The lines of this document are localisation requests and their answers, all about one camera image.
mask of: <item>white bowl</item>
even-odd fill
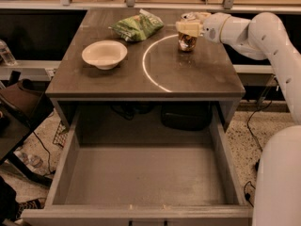
[[[113,40],[97,41],[90,44],[82,53],[83,60],[101,70],[116,67],[127,55],[127,48]]]

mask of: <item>person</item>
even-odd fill
[[[3,225],[5,219],[20,219],[24,209],[41,209],[44,206],[44,199],[17,202],[16,196],[16,191],[0,175],[0,225]]]

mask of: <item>green chip bag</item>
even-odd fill
[[[160,18],[141,9],[140,14],[123,19],[111,28],[126,41],[142,41],[164,26]]]

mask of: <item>drawer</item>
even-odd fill
[[[201,131],[165,127],[160,106],[125,120],[107,105],[81,105],[35,226],[250,225],[214,107]]]

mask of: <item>floor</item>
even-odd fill
[[[273,110],[281,111],[277,104],[272,103],[269,108],[264,111],[256,112],[255,114],[253,114],[254,110],[256,110],[255,106],[243,107],[243,105],[242,103],[239,107],[239,109],[243,110],[237,110],[235,112],[234,118],[226,133],[242,188],[244,188],[249,181],[252,185],[256,185],[255,164],[261,156],[260,147],[264,147],[274,133],[293,125],[291,115],[286,112],[285,109],[282,109],[284,112],[273,112]],[[247,122],[250,117],[249,127],[253,135],[258,138],[260,145],[256,143],[247,127]],[[62,152],[62,147],[54,144],[55,132],[59,122],[60,119],[58,115],[54,113],[36,130],[36,134],[51,154],[51,170],[55,170]],[[34,135],[30,136],[20,150],[27,154],[39,155],[44,162],[43,166],[46,169],[48,168],[48,153],[43,149]],[[0,167],[0,175],[17,191],[18,202],[47,197],[48,188],[29,182],[22,176],[7,173],[1,168],[3,167]],[[254,190],[249,191],[249,193],[251,194],[250,200],[253,202]]]

